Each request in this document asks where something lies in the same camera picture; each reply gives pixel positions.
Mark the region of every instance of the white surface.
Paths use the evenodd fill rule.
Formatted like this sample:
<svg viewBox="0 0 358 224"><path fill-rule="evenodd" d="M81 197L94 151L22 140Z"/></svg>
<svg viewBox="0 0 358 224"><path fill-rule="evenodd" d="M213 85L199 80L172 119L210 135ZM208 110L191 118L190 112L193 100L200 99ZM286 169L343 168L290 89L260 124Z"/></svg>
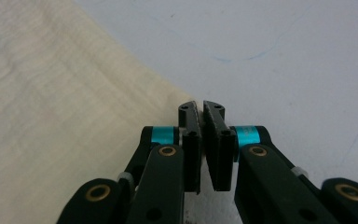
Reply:
<svg viewBox="0 0 358 224"><path fill-rule="evenodd" d="M358 1L76 2L169 81L224 105L227 123L266 126L317 187L358 181ZM202 184L186 220L241 223L205 166Z"/></svg>

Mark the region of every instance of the black plastic part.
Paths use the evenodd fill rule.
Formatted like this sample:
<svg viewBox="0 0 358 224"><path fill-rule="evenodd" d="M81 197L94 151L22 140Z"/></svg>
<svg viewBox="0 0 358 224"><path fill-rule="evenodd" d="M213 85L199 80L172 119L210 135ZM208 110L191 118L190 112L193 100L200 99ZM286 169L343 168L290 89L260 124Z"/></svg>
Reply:
<svg viewBox="0 0 358 224"><path fill-rule="evenodd" d="M235 203L243 223L338 223L281 156L260 144L241 149Z"/></svg>
<svg viewBox="0 0 358 224"><path fill-rule="evenodd" d="M108 195L100 201L92 202L86 197L89 190L96 186L107 186ZM93 191L93 196L98 196L98 190ZM125 218L125 206L121 195L120 185L108 179L94 179L84 184L75 193L68 204L63 208L62 214L57 223L122 223Z"/></svg>
<svg viewBox="0 0 358 224"><path fill-rule="evenodd" d="M225 124L225 108L204 101L204 145L213 188L230 191L236 134Z"/></svg>
<svg viewBox="0 0 358 224"><path fill-rule="evenodd" d="M150 149L152 147L152 126L145 126L142 129L141 140L136 148L125 172L132 174L135 186L138 186L142 173L149 158Z"/></svg>
<svg viewBox="0 0 358 224"><path fill-rule="evenodd" d="M358 183L345 178L325 180L320 199L341 223L358 224Z"/></svg>
<svg viewBox="0 0 358 224"><path fill-rule="evenodd" d="M162 156L159 150L163 147L173 147L175 153ZM184 152L179 146L160 145L152 149L127 224L182 223L184 161Z"/></svg>
<svg viewBox="0 0 358 224"><path fill-rule="evenodd" d="M178 108L179 128L182 129L182 149L185 152L185 191L200 193L202 134L196 102Z"/></svg>
<svg viewBox="0 0 358 224"><path fill-rule="evenodd" d="M271 149L273 149L275 151L275 153L280 157L280 159L286 164L286 166L289 169L293 169L295 166L292 164L291 161L289 161L289 159L287 159L281 152L279 149L277 149L275 147L275 145L272 143L271 137L269 135L269 131L267 130L267 128L265 128L264 126L255 126L255 128L258 131L258 134L260 136L260 144L270 147ZM319 189L316 188L312 182L310 182L309 179L307 179L304 175L300 175L297 177L299 180L301 180L301 182L303 182L303 184L314 194L314 195L319 195Z"/></svg>

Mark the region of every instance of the blue joint ring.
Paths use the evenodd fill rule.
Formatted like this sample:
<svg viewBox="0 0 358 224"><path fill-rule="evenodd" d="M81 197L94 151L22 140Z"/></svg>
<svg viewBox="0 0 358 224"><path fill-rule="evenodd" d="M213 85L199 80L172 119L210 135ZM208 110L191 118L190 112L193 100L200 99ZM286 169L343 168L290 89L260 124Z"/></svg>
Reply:
<svg viewBox="0 0 358 224"><path fill-rule="evenodd" d="M234 126L238 138L238 150L240 153L243 146L260 143L260 134L255 126Z"/></svg>
<svg viewBox="0 0 358 224"><path fill-rule="evenodd" d="M173 126L159 127L153 126L152 130L152 143L159 143L161 145L171 144L173 145Z"/></svg>

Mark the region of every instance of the screw hole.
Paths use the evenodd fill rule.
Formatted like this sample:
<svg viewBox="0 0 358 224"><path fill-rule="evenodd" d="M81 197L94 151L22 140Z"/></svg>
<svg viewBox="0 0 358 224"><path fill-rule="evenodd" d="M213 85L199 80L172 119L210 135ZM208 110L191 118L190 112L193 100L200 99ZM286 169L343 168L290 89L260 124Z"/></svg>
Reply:
<svg viewBox="0 0 358 224"><path fill-rule="evenodd" d="M110 193L107 185L97 185L89 189L86 193L86 199L90 202L98 202L106 198Z"/></svg>
<svg viewBox="0 0 358 224"><path fill-rule="evenodd" d="M347 184L337 184L336 191L345 198L358 202L358 189Z"/></svg>
<svg viewBox="0 0 358 224"><path fill-rule="evenodd" d="M255 156L267 156L267 151L262 147L251 147L249 148L249 152L254 154Z"/></svg>
<svg viewBox="0 0 358 224"><path fill-rule="evenodd" d="M157 221L162 217L161 211L158 208L152 208L146 213L146 218L150 221Z"/></svg>
<svg viewBox="0 0 358 224"><path fill-rule="evenodd" d="M161 156L169 157L176 153L176 149L173 147L162 147L159 149L158 153Z"/></svg>
<svg viewBox="0 0 358 224"><path fill-rule="evenodd" d="M316 221L318 217L315 213L310 211L309 209L300 209L298 210L298 213L306 220L308 221Z"/></svg>

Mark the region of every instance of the brass screw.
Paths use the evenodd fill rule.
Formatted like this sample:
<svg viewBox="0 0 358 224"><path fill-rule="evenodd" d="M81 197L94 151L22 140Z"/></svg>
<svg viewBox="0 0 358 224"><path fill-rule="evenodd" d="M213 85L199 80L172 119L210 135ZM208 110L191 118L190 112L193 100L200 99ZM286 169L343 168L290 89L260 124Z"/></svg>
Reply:
<svg viewBox="0 0 358 224"><path fill-rule="evenodd" d="M173 156L176 153L174 147L162 147L158 150L159 155L161 156Z"/></svg>
<svg viewBox="0 0 358 224"><path fill-rule="evenodd" d="M358 202L358 189L348 184L337 184L336 191L345 198Z"/></svg>
<svg viewBox="0 0 358 224"><path fill-rule="evenodd" d="M249 148L249 152L254 154L255 156L267 156L267 151L262 147L251 147Z"/></svg>
<svg viewBox="0 0 358 224"><path fill-rule="evenodd" d="M103 200L106 198L110 193L110 188L107 185L96 185L90 188L86 193L86 199L92 203L96 203L98 201Z"/></svg>

